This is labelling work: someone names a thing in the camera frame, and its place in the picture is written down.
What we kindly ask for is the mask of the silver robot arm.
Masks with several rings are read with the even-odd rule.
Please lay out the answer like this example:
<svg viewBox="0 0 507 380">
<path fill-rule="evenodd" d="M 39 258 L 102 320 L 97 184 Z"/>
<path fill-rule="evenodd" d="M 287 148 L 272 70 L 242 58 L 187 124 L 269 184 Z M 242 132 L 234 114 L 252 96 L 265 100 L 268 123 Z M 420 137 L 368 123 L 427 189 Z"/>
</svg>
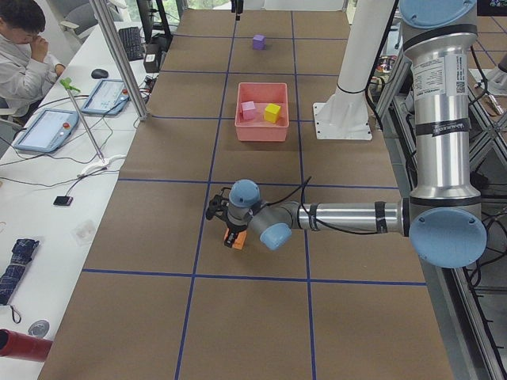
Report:
<svg viewBox="0 0 507 380">
<path fill-rule="evenodd" d="M 481 196 L 470 181 L 467 50 L 477 37 L 474 1 L 362 1 L 356 8 L 335 93 L 316 103 L 319 139 L 369 139 L 367 93 L 395 14 L 403 45 L 375 106 L 395 178 L 410 185 L 396 203 L 306 203 L 261 198 L 251 180 L 210 202 L 207 217 L 227 225 L 224 244 L 247 231 L 271 250 L 295 229 L 347 234 L 398 233 L 437 267 L 461 268 L 485 251 Z"/>
</svg>

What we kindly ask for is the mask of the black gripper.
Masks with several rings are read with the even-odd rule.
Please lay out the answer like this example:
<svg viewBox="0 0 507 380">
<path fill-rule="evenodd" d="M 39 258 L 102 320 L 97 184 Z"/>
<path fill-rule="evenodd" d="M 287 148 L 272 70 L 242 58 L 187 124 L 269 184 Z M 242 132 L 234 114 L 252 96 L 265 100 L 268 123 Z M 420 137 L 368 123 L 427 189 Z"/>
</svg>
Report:
<svg viewBox="0 0 507 380">
<path fill-rule="evenodd" d="M 243 219 L 227 217 L 227 232 L 224 236 L 224 245 L 226 247 L 243 247 L 243 232 L 247 230 L 251 219 L 250 216 Z"/>
</svg>

